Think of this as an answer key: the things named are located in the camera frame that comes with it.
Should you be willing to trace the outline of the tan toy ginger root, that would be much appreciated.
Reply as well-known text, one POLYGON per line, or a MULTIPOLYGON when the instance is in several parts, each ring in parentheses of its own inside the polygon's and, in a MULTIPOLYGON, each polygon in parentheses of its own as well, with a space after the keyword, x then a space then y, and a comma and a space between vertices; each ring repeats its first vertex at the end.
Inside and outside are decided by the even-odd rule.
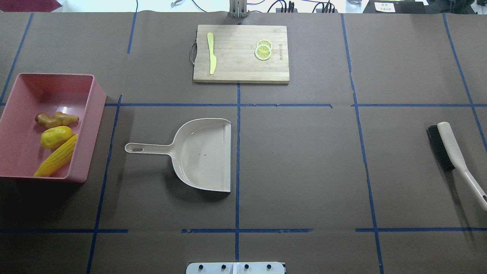
POLYGON ((44 113, 39 113, 35 116, 35 122, 45 129, 51 129, 58 126, 69 126, 78 123, 80 118, 63 112, 56 112, 52 116, 44 113))

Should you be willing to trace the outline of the aluminium frame post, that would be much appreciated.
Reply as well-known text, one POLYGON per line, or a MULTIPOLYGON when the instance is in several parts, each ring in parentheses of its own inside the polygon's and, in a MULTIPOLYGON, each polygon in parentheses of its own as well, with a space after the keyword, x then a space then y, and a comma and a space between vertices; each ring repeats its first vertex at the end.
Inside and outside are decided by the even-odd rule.
POLYGON ((247 0, 230 0, 228 14, 230 18, 246 18, 248 16, 247 0))

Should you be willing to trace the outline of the beige hand brush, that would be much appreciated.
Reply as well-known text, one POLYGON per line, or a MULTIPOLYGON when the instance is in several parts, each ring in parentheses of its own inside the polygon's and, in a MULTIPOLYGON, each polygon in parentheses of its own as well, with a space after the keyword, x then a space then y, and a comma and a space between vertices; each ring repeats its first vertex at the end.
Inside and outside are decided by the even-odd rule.
POLYGON ((441 122, 426 129, 428 140, 444 171, 458 169, 482 210, 487 210, 486 193, 469 171, 450 123, 441 122))

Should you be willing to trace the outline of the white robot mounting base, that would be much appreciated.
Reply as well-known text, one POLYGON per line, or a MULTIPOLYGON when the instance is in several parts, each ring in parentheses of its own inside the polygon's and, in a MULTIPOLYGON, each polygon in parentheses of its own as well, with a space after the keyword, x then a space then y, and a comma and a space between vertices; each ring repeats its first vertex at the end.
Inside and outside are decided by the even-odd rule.
POLYGON ((285 263, 261 262, 198 262, 190 263, 186 274, 285 274, 285 263))

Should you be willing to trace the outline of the beige plastic dustpan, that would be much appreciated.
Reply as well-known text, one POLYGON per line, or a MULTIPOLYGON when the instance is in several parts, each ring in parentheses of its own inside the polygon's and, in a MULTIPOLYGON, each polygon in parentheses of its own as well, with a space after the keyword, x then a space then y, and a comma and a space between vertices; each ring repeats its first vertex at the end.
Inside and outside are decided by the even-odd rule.
POLYGON ((231 192, 231 122, 224 118, 190 120, 169 145, 127 143, 130 154, 166 155, 177 177, 205 191, 231 192))

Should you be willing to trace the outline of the pink plastic bin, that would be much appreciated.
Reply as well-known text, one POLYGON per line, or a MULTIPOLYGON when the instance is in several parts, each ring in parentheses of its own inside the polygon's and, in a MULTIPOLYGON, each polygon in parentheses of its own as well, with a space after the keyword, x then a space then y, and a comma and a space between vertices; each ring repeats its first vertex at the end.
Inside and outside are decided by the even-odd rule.
POLYGON ((1 178, 85 182, 106 97, 92 75, 19 74, 1 116, 1 178))

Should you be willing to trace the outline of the yellow toy potato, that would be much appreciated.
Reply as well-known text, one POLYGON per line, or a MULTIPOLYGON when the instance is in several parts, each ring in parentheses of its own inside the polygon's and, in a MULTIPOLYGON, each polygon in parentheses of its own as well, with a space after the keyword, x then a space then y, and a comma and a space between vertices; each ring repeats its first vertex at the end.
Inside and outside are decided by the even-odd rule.
POLYGON ((41 134, 40 146, 45 149, 57 149, 73 136, 68 126, 57 126, 45 130, 41 134))

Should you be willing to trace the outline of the yellow-green plastic knife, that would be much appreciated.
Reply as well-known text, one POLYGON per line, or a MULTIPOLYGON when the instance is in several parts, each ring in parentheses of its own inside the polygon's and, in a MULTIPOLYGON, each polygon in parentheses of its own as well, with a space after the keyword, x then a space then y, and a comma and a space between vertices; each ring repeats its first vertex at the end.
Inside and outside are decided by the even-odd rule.
POLYGON ((214 54, 215 38, 214 33, 207 33, 207 43, 209 50, 209 74, 213 75, 217 67, 217 57, 214 54))

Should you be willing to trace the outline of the yellow toy corn cob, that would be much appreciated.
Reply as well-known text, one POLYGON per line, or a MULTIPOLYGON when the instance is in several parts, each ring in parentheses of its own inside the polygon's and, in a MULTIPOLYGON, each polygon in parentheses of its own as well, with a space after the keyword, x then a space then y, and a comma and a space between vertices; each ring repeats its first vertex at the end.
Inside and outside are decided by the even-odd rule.
POLYGON ((34 177, 48 177, 68 164, 72 159, 78 136, 78 134, 73 135, 47 157, 34 173, 34 177))

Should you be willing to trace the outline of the magenta cloth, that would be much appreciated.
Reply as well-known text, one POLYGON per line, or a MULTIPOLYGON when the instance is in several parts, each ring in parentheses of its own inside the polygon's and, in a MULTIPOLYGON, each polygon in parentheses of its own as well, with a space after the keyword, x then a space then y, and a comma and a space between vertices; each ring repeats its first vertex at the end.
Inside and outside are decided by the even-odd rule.
POLYGON ((62 7, 57 0, 1 0, 2 12, 52 12, 62 7))

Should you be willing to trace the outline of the bamboo cutting board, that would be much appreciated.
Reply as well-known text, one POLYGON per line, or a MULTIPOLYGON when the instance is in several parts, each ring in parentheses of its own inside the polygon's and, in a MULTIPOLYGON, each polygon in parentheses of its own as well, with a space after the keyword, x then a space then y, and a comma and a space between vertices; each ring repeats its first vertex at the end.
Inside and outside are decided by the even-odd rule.
POLYGON ((195 83, 288 84, 290 66, 287 27, 280 25, 199 25, 196 36, 195 83), (207 33, 214 33, 217 67, 209 74, 207 33), (268 45, 272 55, 258 60, 257 45, 268 45))

